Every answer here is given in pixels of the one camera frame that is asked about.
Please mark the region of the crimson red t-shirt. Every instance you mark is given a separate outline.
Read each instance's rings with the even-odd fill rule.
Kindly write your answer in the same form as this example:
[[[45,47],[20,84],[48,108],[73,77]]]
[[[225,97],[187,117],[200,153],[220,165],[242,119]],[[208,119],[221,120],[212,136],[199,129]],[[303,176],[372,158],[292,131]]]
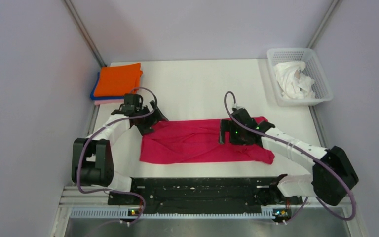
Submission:
[[[272,164],[273,152],[256,145],[219,143],[220,120],[160,121],[142,137],[140,161],[151,164],[258,161]]]

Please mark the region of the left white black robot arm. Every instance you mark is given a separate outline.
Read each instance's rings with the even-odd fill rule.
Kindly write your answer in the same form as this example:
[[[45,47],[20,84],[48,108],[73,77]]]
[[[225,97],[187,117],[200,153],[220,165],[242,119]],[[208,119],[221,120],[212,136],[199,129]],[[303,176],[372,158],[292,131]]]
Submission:
[[[126,204],[138,199],[138,190],[132,187],[132,178],[114,169],[112,145],[128,130],[135,129],[141,135],[153,132],[153,126],[167,121],[157,105],[157,98],[149,106],[143,104],[139,94],[126,94],[119,108],[110,113],[107,121],[85,138],[77,138],[73,143],[71,178],[78,187],[98,185],[110,191],[119,191]]]

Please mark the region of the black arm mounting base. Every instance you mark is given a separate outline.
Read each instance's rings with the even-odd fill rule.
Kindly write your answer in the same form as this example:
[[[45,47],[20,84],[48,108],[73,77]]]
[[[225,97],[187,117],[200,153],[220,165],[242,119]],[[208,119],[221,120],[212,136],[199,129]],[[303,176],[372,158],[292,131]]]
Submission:
[[[253,214],[301,202],[298,194],[283,196],[283,177],[133,178],[131,192],[144,198],[144,214]]]

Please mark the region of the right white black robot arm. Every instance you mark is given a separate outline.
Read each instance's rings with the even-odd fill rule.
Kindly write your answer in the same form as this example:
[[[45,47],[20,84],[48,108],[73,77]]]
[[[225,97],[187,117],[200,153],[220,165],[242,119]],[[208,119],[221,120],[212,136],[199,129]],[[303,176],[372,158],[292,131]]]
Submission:
[[[338,147],[324,148],[296,139],[264,120],[256,122],[244,108],[233,109],[230,119],[220,121],[220,144],[258,146],[283,155],[308,174],[280,175],[271,184],[269,196],[275,203],[283,203],[289,197],[314,197],[330,206],[337,206],[346,198],[356,205],[352,188],[359,178],[346,152]]]

